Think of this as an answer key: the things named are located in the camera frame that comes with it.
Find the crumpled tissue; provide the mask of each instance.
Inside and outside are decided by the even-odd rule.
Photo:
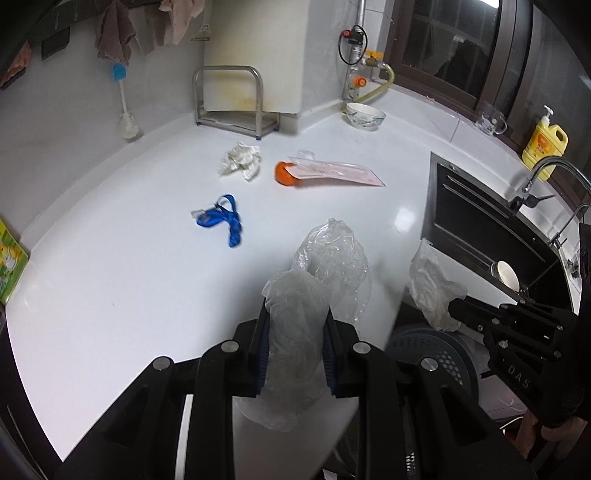
[[[251,181],[259,173],[261,168],[261,149],[250,147],[238,142],[238,145],[226,152],[226,157],[218,170],[220,176],[230,175],[236,170],[242,170],[244,179]]]
[[[453,319],[447,308],[453,299],[465,298],[467,288],[446,277],[434,248],[426,238],[421,239],[417,253],[410,262],[408,276],[410,295],[429,324],[435,330],[458,330],[461,322]]]

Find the clear plastic bag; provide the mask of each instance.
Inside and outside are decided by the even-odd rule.
[[[408,276],[410,295],[429,324],[435,330],[458,330],[461,323],[449,315],[447,307],[453,299],[465,298],[467,288],[445,276],[433,247],[425,238],[410,262]]]
[[[357,323],[371,282],[363,247],[344,222],[330,219],[300,245],[292,268],[267,282],[271,314],[267,378],[257,398],[234,402],[250,420],[288,432],[325,392],[323,327],[329,305],[336,319]]]
[[[291,268],[314,275],[330,288],[333,317],[357,325],[369,301],[369,262],[353,230],[329,219],[314,228],[295,253]]]
[[[257,398],[236,397],[235,403],[246,418],[288,432],[325,391],[320,360],[330,292],[308,272],[295,269],[267,282],[262,294],[271,313],[267,380]]]

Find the stainless steel sink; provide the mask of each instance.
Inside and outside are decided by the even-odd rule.
[[[500,195],[433,153],[423,237],[515,300],[572,310],[564,269],[548,239]],[[492,276],[499,260],[515,270],[519,294]]]

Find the window frame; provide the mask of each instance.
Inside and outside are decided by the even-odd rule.
[[[514,37],[517,0],[501,0],[499,2],[500,18],[498,20],[495,35],[495,44],[486,73],[485,83],[478,97],[436,78],[426,72],[404,65],[404,52],[407,47],[411,23],[413,20],[415,0],[397,0],[394,4],[392,18],[394,19],[385,49],[385,59],[394,72],[396,72],[395,84],[425,95],[429,99],[451,108],[471,121],[477,119],[476,112],[484,102],[495,103],[500,91],[504,74],[511,54],[511,46]],[[530,132],[524,131],[523,119],[527,109],[527,95],[534,81],[535,69],[540,58],[542,42],[543,13],[532,4],[532,21],[529,49],[524,60],[521,78],[515,92],[515,99],[506,118],[507,131],[498,138],[518,155],[527,144]],[[581,202],[588,202],[591,197],[574,191],[569,179],[560,169],[557,169],[550,177],[549,183],[560,193],[563,199],[571,207],[576,207]]]
[[[511,53],[515,27],[516,0],[502,0],[500,19],[495,32],[495,45],[480,95],[475,97],[460,88],[426,72],[404,64],[404,52],[413,21],[415,0],[399,0],[392,13],[395,22],[390,28],[385,58],[396,72],[395,83],[421,93],[454,109],[463,116],[475,120],[476,111],[484,102],[494,103],[501,87],[504,71]]]

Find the sink faucet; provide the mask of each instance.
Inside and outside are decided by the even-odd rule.
[[[536,205],[538,205],[540,201],[553,197],[553,195],[549,195],[547,197],[538,198],[530,194],[531,187],[534,184],[539,173],[542,171],[543,168],[551,166],[562,167],[571,172],[572,175],[577,177],[579,182],[583,184],[588,194],[591,195],[591,181],[589,181],[589,179],[585,175],[583,175],[583,173],[577,167],[575,167],[571,162],[569,162],[563,157],[559,157],[557,155],[550,155],[549,157],[542,158],[542,160],[535,164],[535,167],[532,170],[531,174],[524,181],[523,185],[517,190],[517,196],[515,196],[515,198],[513,198],[509,202],[509,209],[513,213],[517,213],[522,205],[525,205],[529,208],[534,208]]]
[[[577,209],[573,212],[573,214],[570,216],[568,221],[564,224],[564,227],[562,227],[560,229],[560,231],[556,235],[554,235],[552,237],[552,239],[548,242],[549,246],[556,247],[556,250],[558,250],[558,249],[560,249],[560,247],[562,247],[562,243],[564,243],[564,242],[560,243],[560,235],[562,235],[562,232],[564,232],[564,230],[568,227],[570,221],[577,215],[577,213],[579,213],[584,208],[586,208],[586,209],[591,208],[591,205],[588,203],[581,203],[581,205],[579,205],[577,207]]]

